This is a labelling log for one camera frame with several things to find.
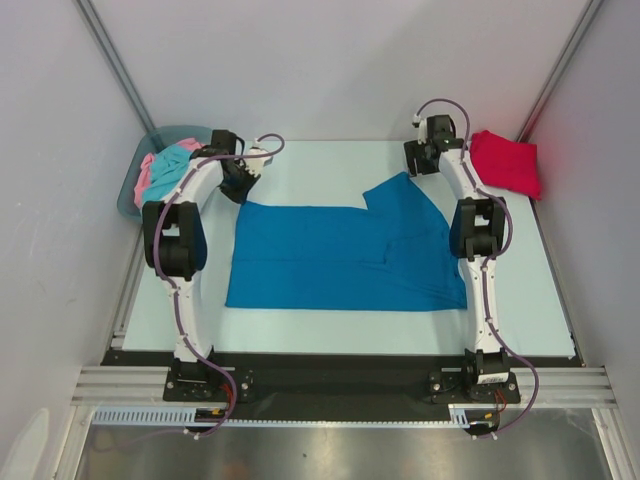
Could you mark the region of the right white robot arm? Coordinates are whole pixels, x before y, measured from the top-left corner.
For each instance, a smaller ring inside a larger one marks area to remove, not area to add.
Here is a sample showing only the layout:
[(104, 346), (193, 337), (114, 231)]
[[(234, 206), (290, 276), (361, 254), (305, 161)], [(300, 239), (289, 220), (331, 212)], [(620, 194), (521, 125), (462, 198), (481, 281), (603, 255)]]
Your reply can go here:
[(416, 114), (412, 124), (417, 138), (404, 144), (409, 173), (441, 174), (457, 200), (449, 248), (463, 274), (473, 333), (454, 394), (473, 402), (505, 401), (518, 394), (518, 387), (508, 350), (497, 339), (496, 263), (511, 243), (505, 230), (511, 216), (505, 200), (490, 194), (476, 173), (450, 116)]

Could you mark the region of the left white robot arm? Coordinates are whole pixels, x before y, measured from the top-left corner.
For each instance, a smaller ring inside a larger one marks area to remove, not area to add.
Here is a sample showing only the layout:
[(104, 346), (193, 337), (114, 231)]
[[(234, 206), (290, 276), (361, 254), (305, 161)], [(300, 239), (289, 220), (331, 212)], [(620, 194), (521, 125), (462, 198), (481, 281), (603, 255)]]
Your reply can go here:
[(202, 211), (221, 193), (242, 205), (273, 158), (261, 140), (252, 145), (229, 130), (214, 130), (207, 143), (180, 139), (142, 163), (137, 193), (147, 266), (163, 284), (176, 340), (170, 372), (197, 398), (214, 397), (230, 376), (211, 359), (213, 340), (205, 324), (202, 275), (208, 243)]

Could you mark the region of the dark blue t shirt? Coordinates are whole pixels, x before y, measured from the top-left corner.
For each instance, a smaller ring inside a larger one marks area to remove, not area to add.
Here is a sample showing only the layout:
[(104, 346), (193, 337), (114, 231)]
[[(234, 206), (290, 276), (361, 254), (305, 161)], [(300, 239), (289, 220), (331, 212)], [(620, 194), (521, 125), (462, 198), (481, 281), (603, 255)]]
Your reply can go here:
[(236, 222), (226, 304), (243, 309), (464, 310), (449, 224), (405, 173), (363, 208), (248, 202)]

